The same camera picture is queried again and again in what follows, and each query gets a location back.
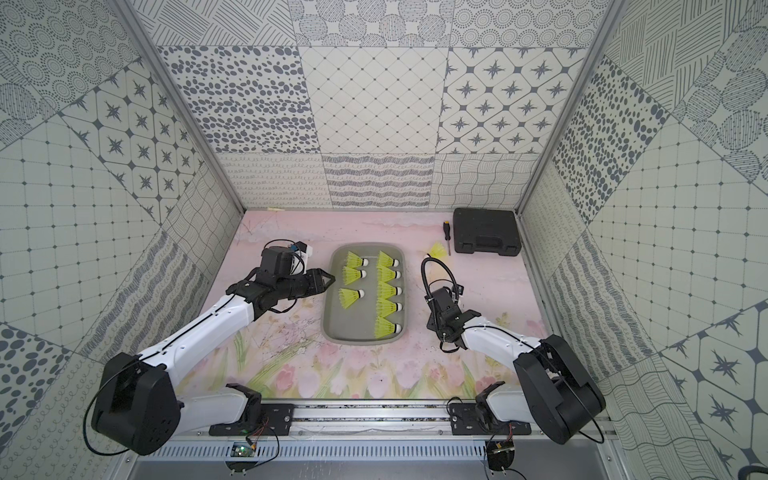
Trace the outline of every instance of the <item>screwdriver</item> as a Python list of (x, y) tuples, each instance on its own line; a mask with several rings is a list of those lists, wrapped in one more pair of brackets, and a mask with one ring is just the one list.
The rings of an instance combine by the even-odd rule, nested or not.
[(451, 256), (451, 224), (448, 221), (442, 223), (442, 231), (445, 232), (445, 245), (448, 247), (448, 256)]

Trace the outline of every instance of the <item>yellow shuttlecock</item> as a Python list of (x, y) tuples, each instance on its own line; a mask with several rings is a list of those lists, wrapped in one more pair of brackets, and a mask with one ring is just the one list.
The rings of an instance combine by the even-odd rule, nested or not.
[(400, 293), (402, 293), (402, 288), (399, 286), (392, 286), (388, 283), (379, 282), (379, 298), (386, 300), (391, 296), (399, 295)]
[(380, 298), (376, 301), (376, 315), (381, 316), (382, 318), (390, 316), (398, 310), (402, 310), (401, 303), (390, 302), (389, 300), (385, 300), (383, 298)]
[(362, 290), (350, 290), (348, 288), (339, 289), (339, 301), (344, 308), (349, 308), (349, 306), (355, 303), (358, 298), (365, 295), (366, 293)]
[(346, 265), (350, 268), (357, 268), (359, 266), (368, 265), (367, 258), (360, 258), (352, 252), (346, 253)]
[(398, 266), (399, 260), (395, 260), (386, 253), (379, 251), (379, 260), (376, 262), (377, 266)]
[(400, 333), (402, 327), (396, 323), (392, 323), (386, 318), (380, 316), (376, 317), (376, 324), (373, 327), (373, 335), (380, 339), (383, 336), (392, 335), (393, 333)]
[(379, 272), (379, 282), (389, 282), (392, 279), (400, 278), (400, 272), (396, 272), (385, 266), (379, 265), (376, 267), (376, 270)]
[(349, 285), (355, 280), (366, 278), (366, 271), (355, 270), (353, 268), (349, 268), (348, 266), (344, 266), (342, 268), (342, 276), (344, 277), (344, 285)]
[(448, 256), (448, 251), (440, 242), (435, 242), (435, 244), (432, 245), (432, 248), (429, 249), (429, 252), (427, 253), (430, 257), (438, 259), (443, 259)]

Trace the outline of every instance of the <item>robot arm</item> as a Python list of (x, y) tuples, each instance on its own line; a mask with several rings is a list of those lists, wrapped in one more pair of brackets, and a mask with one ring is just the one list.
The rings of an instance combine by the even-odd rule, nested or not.
[(260, 415), (258, 392), (227, 384), (225, 393), (184, 398), (177, 397), (175, 389), (238, 330), (268, 311), (287, 311), (274, 309), (278, 301), (325, 292), (335, 278), (321, 269), (307, 270), (311, 254), (311, 247), (301, 242), (265, 248), (261, 265), (199, 317), (135, 356), (118, 353), (110, 359), (91, 402), (93, 429), (140, 455), (154, 452), (178, 432), (209, 425), (211, 435), (252, 432)]
[[(445, 269), (451, 288), (429, 291), (425, 274), (429, 262)], [(456, 345), (444, 352), (475, 350), (514, 368), (518, 375), (522, 396), (503, 382), (478, 394), (478, 414), (487, 431), (496, 432), (503, 422), (511, 420), (535, 422), (550, 439), (564, 444), (605, 409), (597, 383), (560, 336), (527, 337), (494, 324), (474, 310), (462, 311), (458, 298), (463, 287), (440, 260), (428, 257), (422, 261), (422, 280), (431, 310), (427, 328), (437, 334), (441, 349), (445, 343)]]

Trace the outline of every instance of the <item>black mounting plate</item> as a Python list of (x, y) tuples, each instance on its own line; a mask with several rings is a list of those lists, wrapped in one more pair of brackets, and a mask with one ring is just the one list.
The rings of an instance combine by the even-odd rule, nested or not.
[[(453, 435), (487, 435), (474, 403), (451, 403), (448, 405), (451, 415), (451, 433)], [(512, 425), (512, 435), (530, 435), (531, 424), (525, 422), (504, 422)], [(499, 430), (499, 435), (506, 436), (506, 429)]]
[[(293, 422), (293, 409), (295, 405), (292, 403), (262, 403), (261, 415), (259, 415), (259, 424), (264, 425), (269, 429), (272, 427), (275, 429), (275, 433), (278, 436), (288, 435), (290, 425)], [(269, 438), (274, 436), (267, 430), (264, 430), (262, 437)]]

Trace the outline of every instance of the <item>star pattern tile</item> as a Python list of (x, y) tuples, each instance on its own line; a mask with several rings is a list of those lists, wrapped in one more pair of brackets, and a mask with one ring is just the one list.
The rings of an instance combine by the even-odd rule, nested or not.
[(436, 150), (540, 154), (584, 48), (450, 48)]

